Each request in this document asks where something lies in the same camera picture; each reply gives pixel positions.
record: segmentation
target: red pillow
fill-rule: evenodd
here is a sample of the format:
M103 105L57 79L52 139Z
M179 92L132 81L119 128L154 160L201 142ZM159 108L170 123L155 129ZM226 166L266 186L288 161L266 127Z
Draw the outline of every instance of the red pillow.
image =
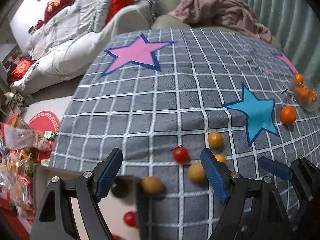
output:
M23 76L25 75L25 73L28 71L28 69L31 67L32 64L33 64L33 61L28 60L24 57L21 58L16 68L9 75L8 82L13 83L23 78Z
M134 4L134 0L113 0L109 7L109 13L106 24L114 17L114 15L120 11L123 7Z
M47 23L53 16L75 0L51 0L44 11L44 22Z
M36 24L36 29L37 29L37 30L40 29L40 28L42 27L42 25L44 25L44 21L39 20L39 21L37 22L37 24Z

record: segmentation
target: red cherry tomato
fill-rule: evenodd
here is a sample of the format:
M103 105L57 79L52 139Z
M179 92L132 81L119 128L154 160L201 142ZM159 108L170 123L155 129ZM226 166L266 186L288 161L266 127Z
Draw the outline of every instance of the red cherry tomato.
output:
M137 226L137 219L136 219L136 213L129 211L123 216L124 222L130 226L130 227L136 227Z
M178 163L185 163L188 160L188 150L182 145L172 150L172 157Z

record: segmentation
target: light blue curtain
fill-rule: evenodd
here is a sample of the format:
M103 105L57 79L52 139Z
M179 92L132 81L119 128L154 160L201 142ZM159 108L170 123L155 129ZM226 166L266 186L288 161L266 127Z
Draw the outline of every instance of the light blue curtain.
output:
M320 92L320 22L306 0L244 0Z

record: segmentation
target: pink star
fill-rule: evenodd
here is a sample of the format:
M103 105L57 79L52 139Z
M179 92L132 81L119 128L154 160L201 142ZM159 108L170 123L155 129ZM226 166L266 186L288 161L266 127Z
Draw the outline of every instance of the pink star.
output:
M283 54L280 52L279 54L273 54L276 58L279 60L282 60L284 63L288 65L288 67L291 69L292 73L298 73L298 70L294 67L294 65L291 63L291 61Z
M171 43L172 41L149 42L147 38L143 34L141 34L129 46L104 50L104 52L108 53L115 59L110 63L102 76L108 75L112 71L121 68L129 62L156 71L161 71L161 67L156 58L155 51L157 51L158 49L162 49L163 47L168 46Z

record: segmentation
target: star pattern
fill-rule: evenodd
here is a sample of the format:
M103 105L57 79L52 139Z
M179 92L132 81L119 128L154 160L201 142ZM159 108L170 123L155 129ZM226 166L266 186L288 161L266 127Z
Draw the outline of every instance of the star pattern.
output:
M161 66L156 58L156 51L172 44L173 41L150 42L140 34L130 45L120 48L107 49L114 60L109 64L101 76L106 76L122 66L133 63L151 70L161 71Z
M280 52L280 54L273 53L272 55L281 60L282 62L286 63L286 65L291 69L292 73L298 73L298 70L295 68L295 66L282 52Z
M272 115L275 108L274 99L257 99L242 83L242 100L223 105L225 108L240 111L246 115L246 133L248 147L254 142L262 131L280 136L276 129Z

